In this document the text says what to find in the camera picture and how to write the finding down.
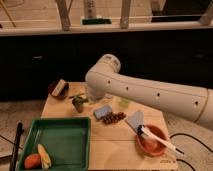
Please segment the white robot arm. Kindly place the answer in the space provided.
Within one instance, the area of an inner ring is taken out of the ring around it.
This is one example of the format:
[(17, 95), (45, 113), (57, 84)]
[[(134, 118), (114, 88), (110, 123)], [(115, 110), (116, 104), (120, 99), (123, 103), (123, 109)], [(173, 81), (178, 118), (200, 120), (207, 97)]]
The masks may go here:
[(87, 72), (87, 95), (92, 101), (106, 93), (176, 114), (213, 131), (213, 89), (124, 76), (112, 54), (103, 55)]

